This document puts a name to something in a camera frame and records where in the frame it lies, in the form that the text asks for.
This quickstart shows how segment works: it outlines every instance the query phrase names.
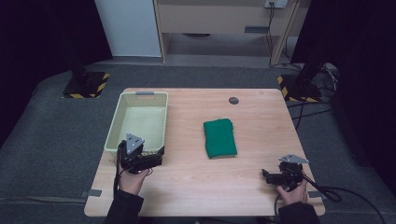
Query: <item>person's arm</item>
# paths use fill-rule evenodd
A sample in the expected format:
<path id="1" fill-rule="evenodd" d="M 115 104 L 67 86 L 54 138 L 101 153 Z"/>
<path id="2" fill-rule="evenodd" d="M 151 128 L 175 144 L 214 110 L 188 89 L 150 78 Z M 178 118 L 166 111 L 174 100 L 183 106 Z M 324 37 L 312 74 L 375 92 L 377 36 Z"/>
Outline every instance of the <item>person's arm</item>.
<path id="1" fill-rule="evenodd" d="M 106 224 L 137 224 L 138 214 L 142 208 L 143 198 L 137 194 L 142 189 L 143 181 L 149 170 L 144 170 L 138 175 L 122 172 L 119 186 L 113 203 L 108 210 Z"/>
<path id="2" fill-rule="evenodd" d="M 303 179 L 300 185 L 286 192 L 282 186 L 276 186 L 286 206 L 279 208 L 279 217 L 282 224 L 318 224 L 319 219 L 314 206 L 307 204 L 307 181 Z"/>

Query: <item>wall outlet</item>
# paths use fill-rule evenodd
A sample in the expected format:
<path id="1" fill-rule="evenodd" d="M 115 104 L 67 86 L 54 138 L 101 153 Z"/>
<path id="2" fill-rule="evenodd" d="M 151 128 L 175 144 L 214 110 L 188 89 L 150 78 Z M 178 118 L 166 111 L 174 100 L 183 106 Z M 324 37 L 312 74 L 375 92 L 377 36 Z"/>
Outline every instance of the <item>wall outlet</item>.
<path id="1" fill-rule="evenodd" d="M 264 7 L 271 8 L 271 3 L 274 8 L 285 8 L 288 4 L 288 0 L 265 0 Z"/>

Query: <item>plastic bin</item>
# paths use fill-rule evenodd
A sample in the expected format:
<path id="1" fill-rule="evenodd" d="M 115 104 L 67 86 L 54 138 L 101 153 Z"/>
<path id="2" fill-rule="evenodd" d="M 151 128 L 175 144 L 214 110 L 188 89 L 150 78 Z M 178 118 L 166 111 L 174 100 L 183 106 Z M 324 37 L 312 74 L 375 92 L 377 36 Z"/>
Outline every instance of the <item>plastic bin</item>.
<path id="1" fill-rule="evenodd" d="M 160 150 L 164 146 L 167 107 L 166 92 L 122 93 L 108 131 L 105 150 L 115 155 L 127 133 L 145 140 L 144 153 Z"/>

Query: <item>black sleeve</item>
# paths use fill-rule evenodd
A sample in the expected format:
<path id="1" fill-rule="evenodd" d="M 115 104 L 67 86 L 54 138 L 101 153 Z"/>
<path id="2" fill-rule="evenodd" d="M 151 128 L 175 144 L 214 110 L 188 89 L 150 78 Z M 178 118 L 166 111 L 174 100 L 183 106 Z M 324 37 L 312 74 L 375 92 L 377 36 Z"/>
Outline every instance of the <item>black sleeve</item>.
<path id="1" fill-rule="evenodd" d="M 105 224 L 137 224 L 143 198 L 119 189 L 108 210 Z"/>
<path id="2" fill-rule="evenodd" d="M 314 206 L 307 203 L 293 203 L 279 208 L 282 224 L 319 224 Z"/>

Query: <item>gray carpet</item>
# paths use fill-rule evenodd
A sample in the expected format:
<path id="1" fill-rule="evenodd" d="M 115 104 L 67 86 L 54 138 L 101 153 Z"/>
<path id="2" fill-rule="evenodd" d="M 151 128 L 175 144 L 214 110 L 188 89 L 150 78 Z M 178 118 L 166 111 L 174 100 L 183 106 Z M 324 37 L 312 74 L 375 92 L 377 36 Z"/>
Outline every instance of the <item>gray carpet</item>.
<path id="1" fill-rule="evenodd" d="M 290 70 L 94 64 L 90 71 L 110 74 L 99 98 L 63 99 L 71 77 L 42 81 L 14 131 L 0 149 L 0 198 L 64 197 L 80 199 L 91 188 L 120 93 L 128 87 L 277 88 L 276 76 Z M 304 113 L 329 109 L 306 105 Z M 300 107 L 290 108 L 291 116 Z M 372 168 L 351 158 L 332 112 L 303 118 L 297 130 L 311 169 L 321 186 L 355 190 L 396 223 L 396 200 Z M 354 195 L 341 203 L 325 201 L 321 223 L 380 223 L 375 211 Z M 101 223 L 84 215 L 83 203 L 51 204 L 0 201 L 0 223 Z M 244 223 L 244 219 L 235 218 Z M 190 218 L 157 218 L 155 223 L 191 223 Z"/>

